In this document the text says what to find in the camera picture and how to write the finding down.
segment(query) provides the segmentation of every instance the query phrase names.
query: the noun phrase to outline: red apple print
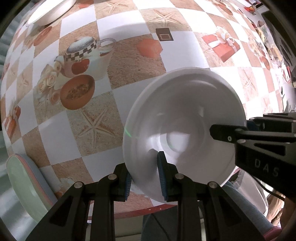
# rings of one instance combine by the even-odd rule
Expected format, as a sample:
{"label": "red apple print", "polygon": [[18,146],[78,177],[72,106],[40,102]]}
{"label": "red apple print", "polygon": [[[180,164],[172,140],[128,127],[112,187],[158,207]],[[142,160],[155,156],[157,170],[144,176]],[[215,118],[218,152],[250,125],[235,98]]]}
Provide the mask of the red apple print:
{"label": "red apple print", "polygon": [[72,73],[75,75],[84,73],[89,67],[89,59],[82,59],[72,65]]}

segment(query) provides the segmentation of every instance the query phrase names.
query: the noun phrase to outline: cord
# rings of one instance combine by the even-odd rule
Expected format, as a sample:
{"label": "cord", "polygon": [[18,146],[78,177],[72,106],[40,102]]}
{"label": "cord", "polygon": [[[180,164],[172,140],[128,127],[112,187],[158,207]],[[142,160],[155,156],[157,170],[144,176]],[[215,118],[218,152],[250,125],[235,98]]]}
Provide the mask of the cord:
{"label": "cord", "polygon": [[262,185],[262,183],[261,182],[259,182],[259,180],[257,179],[257,178],[255,178],[254,176],[252,176],[252,175],[250,175],[265,191],[267,191],[268,193],[270,193],[271,195],[273,195],[273,196],[275,196],[275,197],[277,197],[278,199],[281,199],[282,201],[285,201],[285,199],[282,197],[282,196],[280,196],[280,195],[278,195],[278,194],[276,194],[276,193],[274,193],[274,192],[272,192],[272,191],[269,191],[266,187],[264,187],[263,185]]}

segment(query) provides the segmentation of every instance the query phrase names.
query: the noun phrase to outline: table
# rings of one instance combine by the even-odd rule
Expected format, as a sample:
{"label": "table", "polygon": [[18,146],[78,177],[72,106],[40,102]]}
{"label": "table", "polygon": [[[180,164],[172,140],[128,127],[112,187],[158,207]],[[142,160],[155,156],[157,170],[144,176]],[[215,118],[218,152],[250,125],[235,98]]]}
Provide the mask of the table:
{"label": "table", "polygon": [[[261,41],[230,1],[80,1],[48,26],[19,26],[5,60],[0,112],[9,154],[26,154],[59,198],[124,162],[124,125],[158,76],[208,68],[237,92],[246,118],[282,112],[279,78]],[[170,207],[132,185],[115,217]]]}

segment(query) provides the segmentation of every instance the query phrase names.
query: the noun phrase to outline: checkered band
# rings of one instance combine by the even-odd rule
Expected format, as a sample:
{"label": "checkered band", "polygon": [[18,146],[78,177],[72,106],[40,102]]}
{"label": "checkered band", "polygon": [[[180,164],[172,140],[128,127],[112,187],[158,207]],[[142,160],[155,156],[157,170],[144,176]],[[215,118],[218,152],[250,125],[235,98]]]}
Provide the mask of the checkered band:
{"label": "checkered band", "polygon": [[65,55],[65,61],[75,61],[81,59],[84,54],[89,54],[93,49],[96,49],[96,40],[93,41],[93,43],[89,46],[87,46],[85,49],[80,50],[76,53],[72,54],[66,54]]}

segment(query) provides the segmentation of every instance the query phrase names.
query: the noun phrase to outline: checkered tablecloth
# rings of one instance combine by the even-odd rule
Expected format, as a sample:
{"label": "checkered tablecloth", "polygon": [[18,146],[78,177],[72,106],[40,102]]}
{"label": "checkered tablecloth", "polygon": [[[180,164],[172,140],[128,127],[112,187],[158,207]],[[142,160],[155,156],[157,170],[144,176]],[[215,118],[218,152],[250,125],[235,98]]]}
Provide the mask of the checkered tablecloth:
{"label": "checkered tablecloth", "polygon": [[[221,75],[237,92],[247,118],[282,112],[278,70],[271,63],[268,70],[250,50],[249,37],[261,41],[250,21],[232,2],[223,3],[233,15],[207,0],[77,1],[47,26],[50,33],[39,44],[33,39],[44,27],[22,23],[9,47],[1,86],[9,154],[31,157],[58,197],[75,181],[98,181],[123,162],[123,127],[136,98],[157,76],[183,67],[210,68]],[[217,26],[240,46],[225,62],[202,39]],[[169,28],[173,41],[160,41],[158,58],[142,56],[136,45],[143,39],[158,40],[156,28]],[[41,72],[83,36],[117,41],[107,75],[95,80],[94,95],[83,108],[68,110],[60,101],[45,108],[34,98]],[[8,137],[4,120],[16,106],[21,113]],[[156,205],[134,187],[127,203],[115,204],[115,212]]]}

